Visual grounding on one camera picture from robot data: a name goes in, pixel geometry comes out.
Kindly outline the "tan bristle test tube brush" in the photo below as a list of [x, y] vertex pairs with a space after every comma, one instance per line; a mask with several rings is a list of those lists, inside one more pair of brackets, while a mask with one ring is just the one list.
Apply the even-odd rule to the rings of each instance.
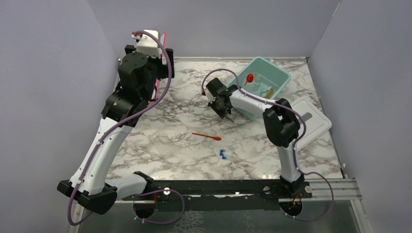
[[274, 95], [275, 91], [273, 89], [269, 90], [266, 95], [265, 98], [266, 99], [270, 99], [273, 95]]

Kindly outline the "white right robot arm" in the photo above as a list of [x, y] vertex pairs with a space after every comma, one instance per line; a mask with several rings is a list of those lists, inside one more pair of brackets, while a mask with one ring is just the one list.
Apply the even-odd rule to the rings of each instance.
[[279, 155], [280, 191], [288, 198], [297, 194], [304, 182], [294, 149], [301, 124], [290, 103], [286, 99], [272, 101], [253, 95], [235, 84], [227, 87], [218, 78], [202, 87], [201, 93], [220, 118], [227, 118], [233, 108], [238, 108], [263, 119], [267, 138], [276, 146]]

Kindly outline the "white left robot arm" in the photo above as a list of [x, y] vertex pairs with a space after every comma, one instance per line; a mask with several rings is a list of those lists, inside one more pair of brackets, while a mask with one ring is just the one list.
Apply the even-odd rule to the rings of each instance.
[[165, 51], [170, 61], [163, 64], [159, 47], [125, 47], [126, 55], [118, 67], [120, 81], [106, 99], [93, 143], [73, 176], [60, 181], [57, 186], [59, 192], [73, 197], [85, 209], [103, 215], [116, 200], [133, 194], [144, 200], [152, 195], [152, 185], [137, 174], [114, 180], [108, 180], [106, 176], [138, 118], [121, 125], [118, 123], [155, 102], [153, 93], [158, 80], [174, 77], [173, 50]]

